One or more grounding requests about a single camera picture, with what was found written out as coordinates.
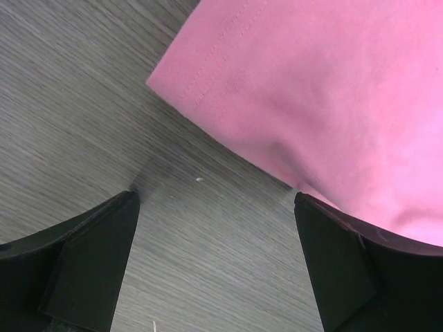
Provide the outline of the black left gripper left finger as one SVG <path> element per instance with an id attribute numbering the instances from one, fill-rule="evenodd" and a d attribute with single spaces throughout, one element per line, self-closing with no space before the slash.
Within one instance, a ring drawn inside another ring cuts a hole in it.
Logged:
<path id="1" fill-rule="evenodd" d="M 139 212 L 124 191 L 1 244 L 1 330 L 109 331 Z"/>

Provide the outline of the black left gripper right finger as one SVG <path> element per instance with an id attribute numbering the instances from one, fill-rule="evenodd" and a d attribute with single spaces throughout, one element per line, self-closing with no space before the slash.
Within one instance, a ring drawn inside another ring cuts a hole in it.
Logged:
<path id="1" fill-rule="evenodd" d="M 323 329 L 441 331 L 442 248 L 301 192 L 294 214 Z"/>

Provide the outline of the pink t shirt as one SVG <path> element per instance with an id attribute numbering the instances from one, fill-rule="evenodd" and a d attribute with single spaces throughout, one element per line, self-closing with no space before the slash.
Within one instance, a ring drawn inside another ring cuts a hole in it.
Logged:
<path id="1" fill-rule="evenodd" d="M 202 1 L 147 85 L 297 190 L 442 244 L 441 1 Z"/>

